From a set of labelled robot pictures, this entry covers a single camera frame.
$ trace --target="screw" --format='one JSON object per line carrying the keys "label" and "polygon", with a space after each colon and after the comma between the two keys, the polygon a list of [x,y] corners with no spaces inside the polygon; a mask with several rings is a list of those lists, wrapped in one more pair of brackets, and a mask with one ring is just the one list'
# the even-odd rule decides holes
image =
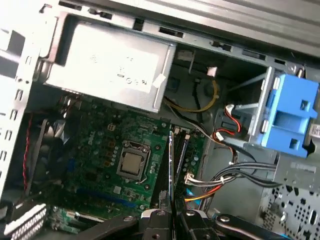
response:
{"label": "screw", "polygon": [[158,211],[156,214],[158,216],[164,216],[164,215],[166,215],[166,212],[165,211]]}
{"label": "screw", "polygon": [[125,221],[125,222],[130,222],[130,221],[132,221],[134,218],[132,217],[132,216],[126,216],[124,219],[123,219],[123,221]]}
{"label": "screw", "polygon": [[230,221],[230,218],[228,218],[227,216],[221,216],[220,220],[221,220],[221,222],[227,223]]}
{"label": "screw", "polygon": [[195,212],[194,211],[186,211],[187,216],[194,216]]}

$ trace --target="motherboard chip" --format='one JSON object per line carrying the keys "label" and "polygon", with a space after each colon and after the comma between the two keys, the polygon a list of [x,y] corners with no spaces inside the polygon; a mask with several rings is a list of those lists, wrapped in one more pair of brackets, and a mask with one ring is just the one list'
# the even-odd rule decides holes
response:
{"label": "motherboard chip", "polygon": [[143,158],[140,155],[136,155],[130,152],[125,152],[125,156],[122,161],[121,170],[133,175],[138,176],[140,165]]}
{"label": "motherboard chip", "polygon": [[141,180],[150,156],[150,146],[124,140],[116,174],[132,180]]}

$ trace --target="sticker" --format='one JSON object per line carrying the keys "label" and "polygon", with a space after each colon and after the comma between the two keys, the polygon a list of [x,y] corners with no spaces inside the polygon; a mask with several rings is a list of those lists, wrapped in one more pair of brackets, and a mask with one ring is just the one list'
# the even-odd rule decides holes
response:
{"label": "sticker", "polygon": [[227,113],[229,113],[231,115],[232,110],[234,109],[235,105],[233,104],[229,104],[225,107],[225,110]]}
{"label": "sticker", "polygon": [[153,86],[155,86],[157,89],[160,88],[161,84],[166,80],[166,76],[162,73],[159,74],[159,76],[156,77],[156,79],[153,82]]}
{"label": "sticker", "polygon": [[217,74],[217,67],[216,66],[213,66],[213,67],[208,67],[208,72],[206,73],[208,76],[211,76],[211,77],[215,77],[216,74]]}
{"label": "sticker", "polygon": [[320,138],[320,125],[311,124],[309,135],[312,137]]}
{"label": "sticker", "polygon": [[219,141],[225,140],[224,137],[221,135],[221,133],[218,131],[215,133],[215,136],[219,139]]}

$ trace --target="green circuit board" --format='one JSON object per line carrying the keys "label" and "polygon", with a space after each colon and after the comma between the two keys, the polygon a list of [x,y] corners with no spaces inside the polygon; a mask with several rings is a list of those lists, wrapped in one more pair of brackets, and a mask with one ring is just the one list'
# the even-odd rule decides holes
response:
{"label": "green circuit board", "polygon": [[[152,119],[134,111],[121,111],[103,104],[94,103],[91,110],[84,113],[77,136],[77,151],[68,168],[67,181],[64,188],[70,193],[83,194],[88,197],[75,197],[72,202],[90,200],[95,206],[101,205],[101,199],[116,203],[118,206],[106,205],[106,211],[99,209],[98,216],[104,219],[124,214],[122,208],[129,208],[140,213],[150,207],[150,200],[156,183],[158,169],[168,139],[170,124]],[[125,142],[144,146],[145,154],[140,150],[132,153],[131,147],[125,149]],[[124,151],[129,151],[132,159],[139,161],[140,152],[145,161],[140,179],[134,174],[129,177],[119,174],[119,164],[123,160]]]}
{"label": "green circuit board", "polygon": [[[59,209],[58,214],[52,212],[49,223],[56,224],[57,219],[62,219],[58,229],[70,233],[80,229],[69,226],[72,219],[66,216],[66,211],[107,220],[116,216],[139,216],[154,207],[150,203],[161,162],[166,157],[164,151],[171,128],[167,120],[153,119],[135,111],[117,110],[96,102],[86,106],[63,187],[51,186],[39,198]],[[181,174],[188,171],[196,175],[205,136],[184,129],[190,139]],[[140,179],[119,174],[124,151],[128,150],[126,143],[144,146],[149,151],[143,156],[146,162]]]}

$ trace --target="orange wire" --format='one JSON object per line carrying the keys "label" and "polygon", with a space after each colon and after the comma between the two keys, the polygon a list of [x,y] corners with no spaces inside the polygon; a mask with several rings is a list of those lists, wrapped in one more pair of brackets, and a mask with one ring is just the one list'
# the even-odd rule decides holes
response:
{"label": "orange wire", "polygon": [[191,197],[191,198],[185,198],[184,201],[185,202],[190,202],[190,201],[194,201],[194,200],[199,200],[199,199],[203,199],[203,198],[207,198],[210,195],[214,194],[216,191],[218,191],[220,188],[222,187],[222,185],[216,186],[215,188],[211,189],[210,191],[206,192],[203,195],[200,196],[196,196],[196,197]]}

